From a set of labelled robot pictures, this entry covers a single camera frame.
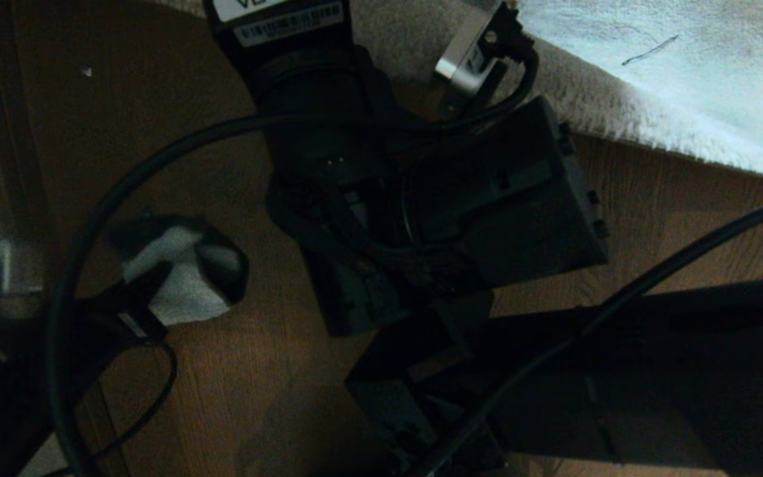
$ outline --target black stand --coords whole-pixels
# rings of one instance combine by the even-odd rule
[[[349,376],[394,472],[504,366],[593,311],[487,319],[491,301],[382,330]],[[763,475],[763,281],[640,299],[518,386],[436,477],[502,468],[506,451]]]

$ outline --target white label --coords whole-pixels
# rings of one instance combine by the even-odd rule
[[[234,34],[237,35],[241,45],[255,46],[337,25],[342,21],[343,6],[340,2],[332,2],[241,25],[234,29]]]
[[[220,21],[229,22],[249,13],[260,12],[263,9],[285,3],[288,0],[214,0],[214,10]]]

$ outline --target wooden surface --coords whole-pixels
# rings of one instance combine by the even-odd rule
[[[254,112],[201,19],[110,0],[18,0],[13,19],[40,169],[64,242],[137,160],[184,133]],[[578,146],[603,198],[611,265],[498,290],[495,314],[597,303],[681,245],[763,203],[759,178],[597,139],[579,138]],[[232,139],[158,176],[119,215],[204,215],[246,251],[252,267],[248,295],[231,312],[172,329],[178,383],[154,422],[125,446],[131,475],[305,476],[378,451],[342,386],[370,336],[327,337],[296,244],[264,213],[269,173],[260,135]],[[117,277],[119,265],[100,244],[82,293]],[[762,277],[763,227],[655,291]],[[163,356],[146,350],[106,372],[101,392],[117,432],[154,399],[164,376]],[[515,472],[709,474],[525,456],[515,457]]]

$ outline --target black cable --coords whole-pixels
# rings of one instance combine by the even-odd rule
[[[166,353],[167,359],[170,360],[170,376],[167,377],[166,384],[164,384],[163,389],[161,389],[160,395],[155,398],[152,405],[149,405],[149,408],[142,414],[142,416],[140,416],[140,419],[137,419],[136,422],[128,428],[128,431],[119,435],[119,437],[108,444],[108,446],[91,455],[90,459],[93,459],[93,461],[97,461],[98,459],[107,456],[109,453],[122,447],[125,443],[130,441],[131,438],[135,437],[135,435],[140,432],[140,430],[143,429],[153,417],[155,417],[155,414],[158,413],[158,410],[160,410],[161,406],[164,405],[164,402],[166,402],[167,398],[170,396],[173,384],[176,383],[176,377],[178,377],[178,357],[176,356],[176,351],[172,349],[172,346],[163,341],[158,343],[145,343],[142,346],[155,346]],[[43,474],[41,477],[63,477],[64,475],[72,474],[72,472],[72,467],[64,467],[55,470],[54,472]]]
[[[541,364],[548,362],[554,356],[559,355],[562,351],[576,344],[579,339],[590,335],[591,332],[594,332],[596,328],[599,328],[602,323],[614,316],[614,314],[633,299],[644,295],[644,293],[653,289],[655,285],[660,284],[666,278],[685,268],[685,266],[694,262],[697,258],[705,256],[705,254],[714,250],[714,248],[729,242],[748,230],[754,229],[762,223],[763,207],[755,209],[755,211],[743,215],[732,221],[732,223],[720,227],[720,229],[714,230],[714,232],[692,242],[667,260],[664,260],[645,274],[631,281],[630,284],[627,284],[599,306],[596,315],[582,327],[578,336],[561,339],[561,341],[551,345],[534,359],[527,360],[516,366],[506,377],[501,378],[496,384],[491,386],[479,404],[475,405],[475,407],[457,420],[451,426],[449,432],[436,442],[426,455],[426,458],[412,466],[405,474],[405,477],[428,477],[431,475],[453,455],[458,447],[466,441],[467,437],[481,425],[485,417],[490,414],[490,411],[503,399],[503,396],[517,386],[522,378],[526,377]]]

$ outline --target black camera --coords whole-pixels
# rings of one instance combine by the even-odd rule
[[[264,133],[274,166],[268,212],[302,247],[332,335],[387,326],[436,299],[606,261],[595,196],[569,128],[545,99],[463,134],[432,133],[352,42],[348,1],[207,6],[260,114],[411,128],[321,120]],[[507,12],[511,34],[524,39],[517,12]]]

